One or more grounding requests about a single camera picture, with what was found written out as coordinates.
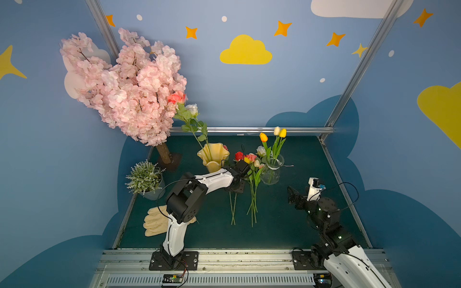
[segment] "yellow vase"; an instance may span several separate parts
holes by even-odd
[[[205,144],[203,149],[197,152],[197,156],[203,160],[203,165],[207,167],[208,172],[213,173],[222,168],[221,161],[229,158],[229,151],[224,149],[222,143],[210,143],[209,145]]]

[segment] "beige glove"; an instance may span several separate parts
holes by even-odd
[[[163,214],[166,213],[166,205],[160,206]],[[189,223],[194,223],[197,219],[194,217]],[[146,229],[145,236],[150,237],[165,233],[168,229],[168,218],[163,216],[157,207],[150,208],[148,215],[144,218],[143,227]]]

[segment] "yellow cloud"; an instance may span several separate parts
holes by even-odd
[[[226,64],[267,64],[272,54],[266,50],[264,43],[253,40],[248,35],[239,35],[232,40],[229,49],[221,52],[221,62]]]
[[[461,148],[461,82],[447,88],[431,86],[418,96],[421,111]]]

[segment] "yellow tulip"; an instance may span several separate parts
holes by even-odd
[[[267,140],[268,140],[267,135],[264,134],[264,133],[260,134],[260,138],[261,138],[261,142],[267,142]]]
[[[282,131],[278,134],[280,138],[285,138],[287,136],[287,129],[283,128]]]

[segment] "white cloud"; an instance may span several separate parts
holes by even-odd
[[[111,57],[109,56],[109,53],[107,53],[106,50],[98,49],[98,47],[94,43],[92,43],[91,47],[93,49],[92,53],[88,50],[83,52],[87,57],[96,56],[106,61],[106,63],[110,64]],[[72,65],[66,57],[63,56],[62,60],[64,61],[65,68],[67,69],[67,74],[64,78],[65,90],[70,97],[77,99],[79,95],[77,91],[85,88],[85,82],[82,76],[75,73],[74,68],[72,67]]]
[[[312,0],[311,10],[321,17],[383,18],[393,0]],[[404,0],[398,17],[413,4]]]

